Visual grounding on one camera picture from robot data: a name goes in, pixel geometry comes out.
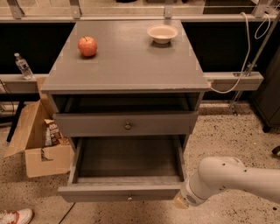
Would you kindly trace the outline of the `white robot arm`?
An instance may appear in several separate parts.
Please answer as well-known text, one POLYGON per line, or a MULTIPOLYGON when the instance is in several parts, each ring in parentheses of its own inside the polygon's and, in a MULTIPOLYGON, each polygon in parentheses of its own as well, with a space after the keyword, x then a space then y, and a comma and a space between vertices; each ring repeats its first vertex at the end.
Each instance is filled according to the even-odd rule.
POLYGON ((280 203, 280 170, 246 167, 236 157, 205 157, 174 197, 177 208, 205 203, 226 190, 241 190, 280 203))

